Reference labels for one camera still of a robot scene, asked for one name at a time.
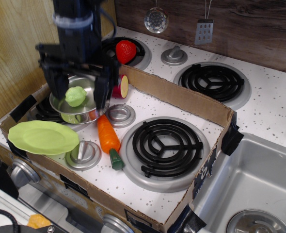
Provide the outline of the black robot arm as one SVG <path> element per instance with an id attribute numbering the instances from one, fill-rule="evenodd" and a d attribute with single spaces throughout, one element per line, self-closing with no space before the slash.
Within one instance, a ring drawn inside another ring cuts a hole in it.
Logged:
<path id="1" fill-rule="evenodd" d="M 69 88 L 69 74 L 94 77 L 96 109 L 104 113 L 119 83 L 120 63 L 102 49 L 101 16 L 113 21 L 100 0 L 55 0 L 53 22 L 58 44 L 37 44 L 39 65 L 54 97 L 61 100 Z"/>

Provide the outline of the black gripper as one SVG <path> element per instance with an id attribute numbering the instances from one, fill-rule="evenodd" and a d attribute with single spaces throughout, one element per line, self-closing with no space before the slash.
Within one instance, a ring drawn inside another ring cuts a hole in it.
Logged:
<path id="1" fill-rule="evenodd" d="M 40 66 L 53 96 L 62 100 L 69 87 L 65 72 L 82 72 L 84 64 L 100 66 L 95 79 L 94 100 L 96 109 L 105 108 L 113 89 L 119 85 L 120 64 L 102 50 L 100 21 L 56 21 L 59 43 L 36 45 Z"/>

